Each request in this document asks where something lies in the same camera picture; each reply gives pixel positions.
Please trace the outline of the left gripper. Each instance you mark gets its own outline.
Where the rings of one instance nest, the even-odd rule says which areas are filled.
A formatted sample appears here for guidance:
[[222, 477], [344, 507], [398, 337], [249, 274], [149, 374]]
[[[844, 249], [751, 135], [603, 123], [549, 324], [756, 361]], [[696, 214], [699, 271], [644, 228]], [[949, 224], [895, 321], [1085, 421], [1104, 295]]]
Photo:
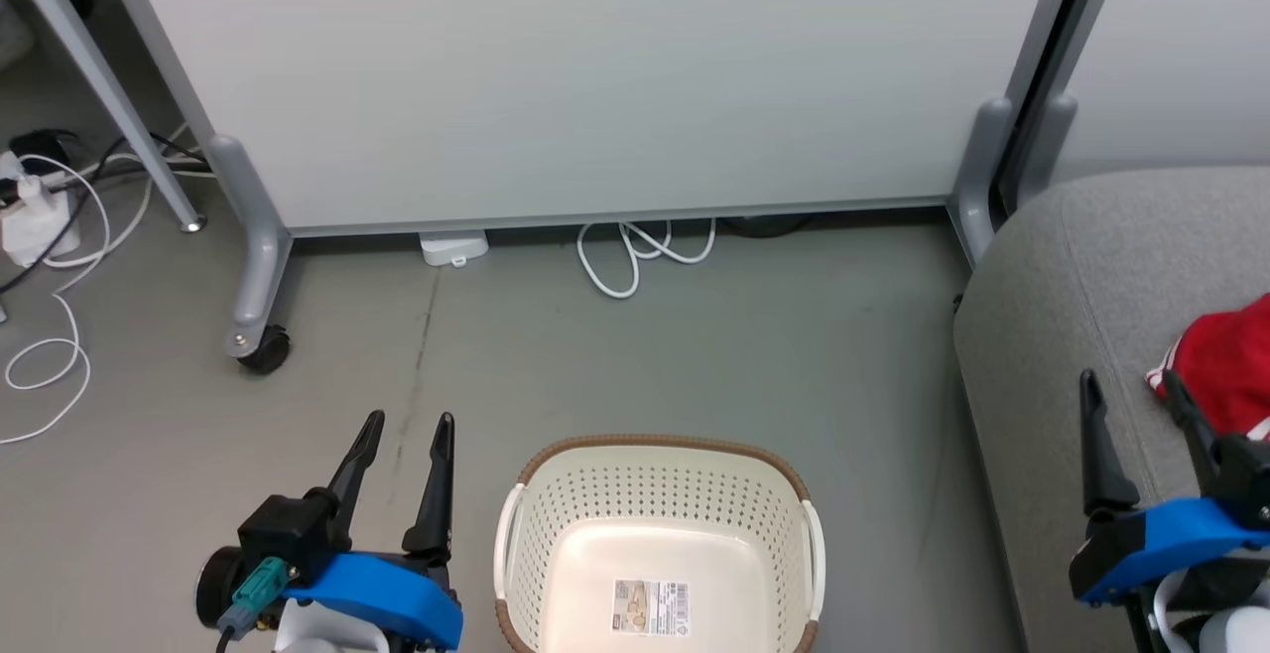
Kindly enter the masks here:
[[328, 487], [268, 495], [239, 526], [236, 615], [274, 609], [273, 652], [453, 652], [464, 631], [450, 588], [456, 422], [433, 432], [431, 473], [401, 553], [354, 551], [349, 528], [386, 423], [371, 412]]

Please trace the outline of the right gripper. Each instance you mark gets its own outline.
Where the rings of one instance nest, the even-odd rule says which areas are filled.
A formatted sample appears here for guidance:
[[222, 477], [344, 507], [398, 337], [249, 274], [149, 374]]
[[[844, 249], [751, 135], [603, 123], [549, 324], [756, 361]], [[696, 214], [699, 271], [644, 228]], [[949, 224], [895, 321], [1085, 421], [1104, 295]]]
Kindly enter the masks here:
[[1175, 368], [1162, 385], [1173, 423], [1187, 441], [1201, 495], [1139, 509], [1107, 431], [1107, 401], [1093, 368], [1080, 374], [1080, 457], [1085, 542], [1068, 567], [1076, 600], [1121, 603], [1165, 576], [1206, 563], [1267, 553], [1267, 443], [1215, 437]]

